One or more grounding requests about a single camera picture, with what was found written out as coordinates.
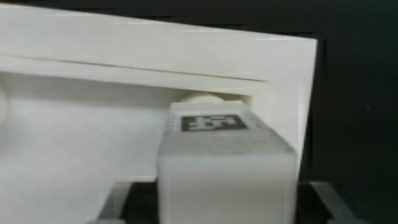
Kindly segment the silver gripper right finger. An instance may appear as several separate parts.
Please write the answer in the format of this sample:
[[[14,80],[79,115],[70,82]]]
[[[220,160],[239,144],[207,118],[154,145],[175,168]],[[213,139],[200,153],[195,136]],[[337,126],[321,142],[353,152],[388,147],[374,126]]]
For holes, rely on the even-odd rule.
[[[369,224],[355,216],[328,182],[298,183],[294,224]]]

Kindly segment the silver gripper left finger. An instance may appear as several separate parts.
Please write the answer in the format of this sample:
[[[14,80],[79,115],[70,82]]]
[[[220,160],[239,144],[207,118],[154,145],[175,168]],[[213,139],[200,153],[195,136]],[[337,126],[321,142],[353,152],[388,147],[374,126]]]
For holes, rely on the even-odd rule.
[[[154,182],[113,185],[97,218],[86,224],[159,224]]]

